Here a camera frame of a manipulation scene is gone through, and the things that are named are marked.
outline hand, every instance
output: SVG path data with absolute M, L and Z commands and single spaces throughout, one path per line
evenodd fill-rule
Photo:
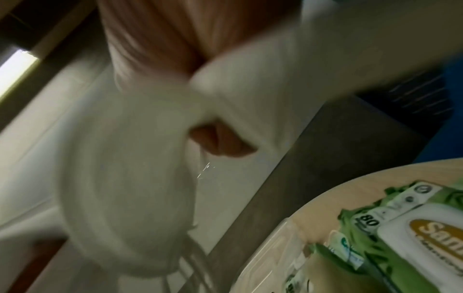
M 296 11 L 301 0 L 99 0 L 116 77 L 189 78 L 204 63 Z M 255 150 L 217 121 L 190 137 L 214 155 Z

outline wooden tabletop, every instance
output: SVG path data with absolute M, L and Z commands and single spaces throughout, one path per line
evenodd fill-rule
M 388 169 L 341 184 L 295 212 L 296 223 L 308 243 L 326 241 L 330 231 L 339 227 L 341 209 L 355 209 L 385 197 L 388 187 L 400 187 L 416 180 L 451 185 L 463 178 L 463 158 L 421 163 Z

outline fluorescent light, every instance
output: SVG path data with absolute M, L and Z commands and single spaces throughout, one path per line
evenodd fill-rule
M 17 50 L 0 66 L 0 99 L 37 61 L 29 52 Z

